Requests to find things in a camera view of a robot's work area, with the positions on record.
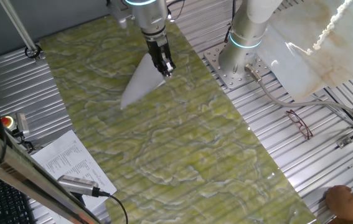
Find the ribbed metal surface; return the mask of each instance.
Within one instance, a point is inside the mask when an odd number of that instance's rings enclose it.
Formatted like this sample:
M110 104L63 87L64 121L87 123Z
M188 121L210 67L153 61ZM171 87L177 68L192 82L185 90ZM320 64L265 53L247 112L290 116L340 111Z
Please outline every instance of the ribbed metal surface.
M24 49L0 56L0 112L26 114L26 141L46 145L73 129L45 60L27 58Z
M275 13L300 2L302 1L284 0ZM172 7L172 15L179 13L181 5L182 3ZM231 22L231 8L232 1L228 0L187 0L176 21L208 66L203 53L223 42ZM299 126L287 117L287 109L275 105L258 84L248 82L230 91L217 74L214 71L212 73L306 205L319 221L329 221L333 214L326 207L325 190L340 184L353 189L353 144L344 149L339 149L336 144L337 140L352 131L350 125L323 106L295 108L295 112L304 119L314 134L307 141L299 131ZM265 75L263 81L273 96L284 102L293 102L274 74L270 72ZM337 87L333 92L342 102L353 107L353 80ZM322 100L331 100L324 90L316 95ZM314 100L316 99L308 97L304 101Z
M277 11L300 2L284 0ZM171 7L173 17L181 6L180 2ZM176 23L202 57L206 49L223 42L231 16L231 0L186 0ZM321 222L332 218L324 203L324 191L337 184L353 188L353 144L344 149L336 144L352 131L350 125L322 106L296 108L314 134L307 141L285 114L286 108L274 105L255 82L230 91L212 73L306 205ZM266 74L263 81L279 100L293 101L274 74ZM341 102L353 107L353 80L332 91ZM324 90L316 94L322 100L330 100ZM31 129L27 140L43 145L72 129L46 61L36 64L24 56L23 50L0 57L0 110L3 114L25 112ZM39 223L53 223L41 205L34 203Z

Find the black keyboard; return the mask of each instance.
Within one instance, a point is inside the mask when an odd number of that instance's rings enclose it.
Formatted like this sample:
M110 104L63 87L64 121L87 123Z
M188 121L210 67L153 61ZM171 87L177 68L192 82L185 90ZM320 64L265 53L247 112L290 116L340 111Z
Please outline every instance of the black keyboard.
M32 224L27 197L0 180L0 224Z

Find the paper document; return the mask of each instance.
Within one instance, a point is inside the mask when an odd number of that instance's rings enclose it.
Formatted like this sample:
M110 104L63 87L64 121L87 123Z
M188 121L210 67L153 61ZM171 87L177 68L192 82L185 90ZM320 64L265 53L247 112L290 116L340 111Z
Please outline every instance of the paper document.
M102 171L88 150L73 131L65 133L58 140L35 153L34 158L55 179L62 175L93 180L99 188L113 194L116 188ZM103 203L106 197L83 196L89 210Z

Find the metal mounting plate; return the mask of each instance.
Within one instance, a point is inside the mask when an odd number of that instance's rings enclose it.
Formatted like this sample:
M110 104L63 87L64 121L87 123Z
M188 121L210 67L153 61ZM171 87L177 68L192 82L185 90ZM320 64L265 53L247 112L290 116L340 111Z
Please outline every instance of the metal mounting plate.
M225 83L225 86L232 90L234 88L242 86L246 82L251 81L252 77L250 77L250 75L247 73L244 75L237 73L227 74L220 68L218 57L219 53L225 46L226 44L222 43L206 50L204 52L204 57L208 60L210 66L214 69L215 73L219 75L221 81ZM267 64L263 62L263 60L258 55L256 55L256 58L257 64L254 66L254 69L257 71L259 76L262 77L263 75L266 75L267 73L271 72Z

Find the white fabric piece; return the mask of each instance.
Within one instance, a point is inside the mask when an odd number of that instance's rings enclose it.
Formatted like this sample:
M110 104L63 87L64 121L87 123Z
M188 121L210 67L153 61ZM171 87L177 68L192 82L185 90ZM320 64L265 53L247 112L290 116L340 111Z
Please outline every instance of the white fabric piece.
M165 83L164 77L154 66L150 54L145 54L121 97L121 109Z

